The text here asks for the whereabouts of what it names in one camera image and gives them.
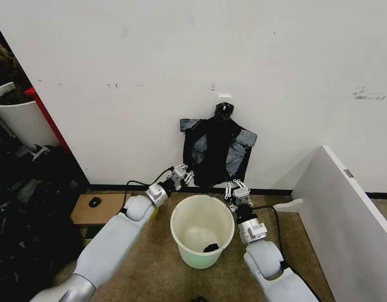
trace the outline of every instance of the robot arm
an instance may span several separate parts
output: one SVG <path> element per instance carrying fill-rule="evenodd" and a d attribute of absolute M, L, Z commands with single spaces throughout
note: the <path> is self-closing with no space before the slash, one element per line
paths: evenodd
<path fill-rule="evenodd" d="M 239 179 L 229 182 L 225 199 L 237 213 L 241 241 L 247 245 L 244 261 L 270 302 L 317 302 L 310 288 L 295 274 L 274 243 L 264 240 L 267 229 L 250 206 L 250 189 Z"/>
<path fill-rule="evenodd" d="M 184 164 L 173 168 L 166 181 L 149 187 L 146 196 L 130 197 L 81 252 L 73 274 L 62 284 L 41 291 L 31 302 L 89 301 L 95 290 L 118 270 L 155 209 L 172 191 L 189 184 L 194 174 L 187 168 Z"/>

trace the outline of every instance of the bucket rim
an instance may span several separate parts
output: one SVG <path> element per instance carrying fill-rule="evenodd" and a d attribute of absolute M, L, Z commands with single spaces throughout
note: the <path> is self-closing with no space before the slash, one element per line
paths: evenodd
<path fill-rule="evenodd" d="M 21 104 L 13 104 L 13 105 L 0 105 L 0 108 L 12 108 L 12 107 L 20 107 L 20 106 L 25 106 L 25 105 L 29 105 L 31 103 L 35 103 L 35 100 L 34 101 L 29 101 L 29 102 L 26 102 L 26 103 L 21 103 Z"/>
<path fill-rule="evenodd" d="M 232 226 L 232 231 L 231 231 L 231 234 L 228 238 L 228 240 L 219 248 L 219 249 L 216 249 L 212 252 L 196 252 L 194 250 L 191 250 L 189 249 L 188 247 L 186 247 L 179 239 L 178 237 L 176 236 L 175 234 L 175 231 L 174 231 L 174 228 L 172 227 L 172 221 L 174 219 L 174 215 L 176 213 L 176 210 L 184 203 L 186 202 L 189 202 L 190 199 L 193 199 L 193 198 L 197 198 L 199 196 L 203 196 L 203 197 L 206 197 L 206 198 L 211 198 L 215 201 L 217 201 L 220 205 L 222 205 L 223 207 L 225 207 L 225 209 L 228 211 L 228 214 L 229 214 L 229 218 L 230 218 L 230 224 Z M 197 256 L 211 256 L 211 255 L 216 255 L 216 254 L 220 254 L 223 250 L 226 249 L 226 247 L 228 247 L 228 245 L 231 243 L 232 241 L 232 237 L 233 237 L 233 234 L 235 233 L 235 222 L 233 220 L 233 216 L 232 216 L 232 213 L 230 211 L 230 208 L 225 204 L 223 203 L 222 201 L 220 201 L 218 198 L 215 198 L 215 197 L 210 197 L 208 195 L 204 195 L 204 194 L 195 194 L 195 195 L 192 195 L 192 196 L 189 196 L 183 200 L 181 200 L 177 205 L 176 207 L 174 208 L 174 210 L 172 211 L 172 215 L 171 215 L 171 220 L 170 220 L 170 228 L 171 228 L 171 233 L 172 233 L 172 237 L 174 238 L 174 240 L 176 241 L 176 243 L 181 246 L 184 250 L 186 250 L 187 252 L 193 254 L 193 255 L 197 255 Z"/>

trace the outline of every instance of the floor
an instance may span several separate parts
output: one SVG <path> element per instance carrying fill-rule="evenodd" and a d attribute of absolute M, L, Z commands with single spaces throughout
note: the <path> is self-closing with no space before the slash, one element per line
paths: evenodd
<path fill-rule="evenodd" d="M 142 230 L 140 240 L 110 282 L 99 288 L 92 301 L 191 301 L 203 296 L 216 301 L 265 301 L 260 286 L 250 275 L 243 260 L 245 247 L 238 228 L 231 244 L 215 265 L 205 270 L 187 266 L 180 258 L 169 228 L 171 213 L 190 193 L 173 193 L 160 208 L 155 220 Z M 254 206 L 291 201 L 289 196 L 252 195 Z M 376 199 L 378 209 L 387 219 L 387 200 Z M 269 210 L 257 211 L 268 229 L 268 240 L 277 244 L 276 224 Z M 317 257 L 296 213 L 280 213 L 281 235 L 288 262 L 310 284 L 322 301 L 334 301 Z M 55 278 L 60 283 L 76 263 L 70 263 Z"/>

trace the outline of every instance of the white bucket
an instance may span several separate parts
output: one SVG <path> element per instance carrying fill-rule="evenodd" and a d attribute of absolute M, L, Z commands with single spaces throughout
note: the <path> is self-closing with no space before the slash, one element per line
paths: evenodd
<path fill-rule="evenodd" d="M 195 269 L 212 266 L 231 242 L 235 224 L 230 209 L 207 195 L 182 200 L 171 216 L 171 232 L 185 263 Z M 217 243 L 218 250 L 204 253 Z"/>
<path fill-rule="evenodd" d="M 13 82 L 0 86 L 0 96 L 15 89 Z M 0 118 L 30 150 L 34 144 L 58 146 L 59 141 L 35 101 L 0 105 Z"/>

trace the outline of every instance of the computer mouse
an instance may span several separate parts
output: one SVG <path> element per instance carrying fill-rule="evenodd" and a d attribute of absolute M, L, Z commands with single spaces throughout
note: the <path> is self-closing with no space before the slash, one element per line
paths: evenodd
<path fill-rule="evenodd" d="M 90 200 L 90 202 L 88 203 L 88 205 L 89 205 L 91 208 L 95 208 L 95 207 L 98 206 L 100 203 L 101 203 L 101 198 L 99 198 L 99 197 L 94 197 L 92 200 Z"/>

